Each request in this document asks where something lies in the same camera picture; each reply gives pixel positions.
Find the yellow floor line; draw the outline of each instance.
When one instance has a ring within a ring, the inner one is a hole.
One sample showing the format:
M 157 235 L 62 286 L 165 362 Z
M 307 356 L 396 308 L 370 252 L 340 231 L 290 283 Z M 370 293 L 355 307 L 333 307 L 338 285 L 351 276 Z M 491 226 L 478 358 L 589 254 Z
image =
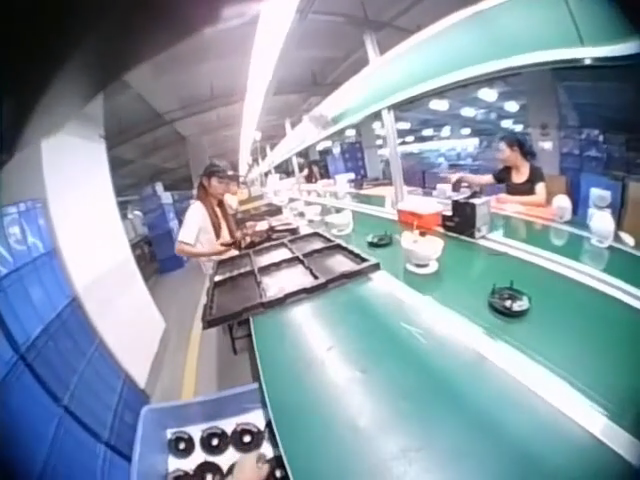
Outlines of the yellow floor line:
M 204 308 L 205 297 L 207 294 L 208 282 L 205 281 L 202 288 L 202 295 L 195 318 L 193 319 L 193 327 L 191 336 L 189 337 L 189 346 L 187 347 L 187 357 L 184 362 L 184 374 L 182 376 L 182 400 L 191 400 L 196 394 L 196 382 L 198 378 L 198 354 L 200 353 L 200 340 L 202 338 L 202 309 Z

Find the black shirt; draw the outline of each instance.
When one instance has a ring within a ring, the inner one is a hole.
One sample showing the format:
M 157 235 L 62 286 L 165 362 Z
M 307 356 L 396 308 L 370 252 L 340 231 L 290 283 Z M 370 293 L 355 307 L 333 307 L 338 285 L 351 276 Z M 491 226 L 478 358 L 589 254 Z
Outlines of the black shirt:
M 525 197 L 535 195 L 536 185 L 544 183 L 544 173 L 536 165 L 529 165 L 529 176 L 522 183 L 514 183 L 511 180 L 511 167 L 502 167 L 493 174 L 493 179 L 497 184 L 504 184 L 507 187 L 507 195 Z

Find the worker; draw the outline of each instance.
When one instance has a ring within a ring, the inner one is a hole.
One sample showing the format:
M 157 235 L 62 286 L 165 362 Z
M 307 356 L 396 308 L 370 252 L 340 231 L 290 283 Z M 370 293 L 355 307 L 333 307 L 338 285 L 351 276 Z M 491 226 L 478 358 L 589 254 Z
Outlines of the worker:
M 502 168 L 488 175 L 454 173 L 451 183 L 464 182 L 473 186 L 505 185 L 506 193 L 496 199 L 501 203 L 516 203 L 541 207 L 547 204 L 547 185 L 542 169 L 532 162 L 536 152 L 525 138 L 508 133 L 498 143 L 498 158 Z
M 239 177 L 235 172 L 227 172 L 227 193 L 224 194 L 224 201 L 227 205 L 229 213 L 234 214 L 238 211 L 238 187 Z
M 231 480 L 265 480 L 269 463 L 262 453 L 253 452 L 240 457 L 233 469 Z
M 224 201 L 228 193 L 228 172 L 216 163 L 207 165 L 196 191 L 196 201 L 187 210 L 178 239 L 176 254 L 196 258 L 211 273 L 216 259 L 237 253 L 235 222 Z
M 306 183 L 318 183 L 322 180 L 320 167 L 316 162 L 307 162 L 306 167 L 300 173 L 300 178 L 302 178 Z

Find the floor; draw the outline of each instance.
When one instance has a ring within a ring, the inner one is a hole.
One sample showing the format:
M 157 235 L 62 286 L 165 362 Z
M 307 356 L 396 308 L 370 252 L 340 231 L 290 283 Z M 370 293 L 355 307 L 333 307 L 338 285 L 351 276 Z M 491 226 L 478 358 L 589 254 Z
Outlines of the floor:
M 205 275 L 197 262 L 158 275 L 149 291 L 164 316 L 166 329 L 145 390 L 151 402 L 189 400 L 251 383 L 251 342 L 234 355 L 226 328 L 202 331 Z

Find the table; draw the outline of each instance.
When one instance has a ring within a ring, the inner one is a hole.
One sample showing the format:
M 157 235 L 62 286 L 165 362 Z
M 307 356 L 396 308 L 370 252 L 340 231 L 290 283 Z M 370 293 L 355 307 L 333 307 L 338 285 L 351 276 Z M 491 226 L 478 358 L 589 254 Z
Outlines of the table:
M 455 237 L 446 239 L 440 271 L 416 276 L 404 269 L 399 242 L 366 246 L 369 233 L 399 232 L 395 222 L 354 219 L 342 239 L 384 272 L 252 324 L 294 478 L 630 475 L 640 455 L 637 308 Z M 579 262 L 584 237 L 569 232 L 558 246 L 550 228 L 497 216 L 492 238 Z M 640 257 L 610 249 L 601 271 L 637 287 Z M 518 323 L 486 307 L 491 285 L 509 280 L 533 297 Z

